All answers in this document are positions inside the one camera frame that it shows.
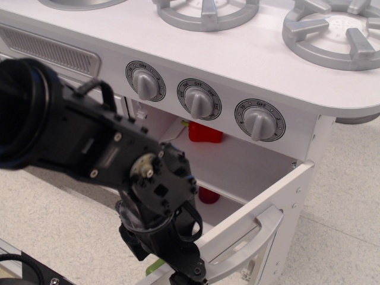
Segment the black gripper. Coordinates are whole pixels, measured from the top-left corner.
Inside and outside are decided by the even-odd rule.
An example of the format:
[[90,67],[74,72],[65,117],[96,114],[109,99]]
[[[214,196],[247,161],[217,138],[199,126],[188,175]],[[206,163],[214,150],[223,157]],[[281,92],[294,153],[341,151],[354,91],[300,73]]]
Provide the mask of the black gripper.
[[147,227],[123,204],[118,205],[119,233],[135,257],[142,261],[155,255],[175,272],[170,285],[206,284],[205,261],[195,241],[201,237],[202,218],[193,204],[184,204],[171,216],[159,216]]

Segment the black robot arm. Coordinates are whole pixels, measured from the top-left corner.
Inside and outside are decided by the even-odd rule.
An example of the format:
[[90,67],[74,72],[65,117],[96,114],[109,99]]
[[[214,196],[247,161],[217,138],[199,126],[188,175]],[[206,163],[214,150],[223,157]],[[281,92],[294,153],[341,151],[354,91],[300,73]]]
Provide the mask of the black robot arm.
[[117,190],[119,233],[136,258],[161,258],[171,284],[207,283],[189,161],[119,115],[106,82],[72,87],[39,61],[1,62],[1,167],[29,165]]

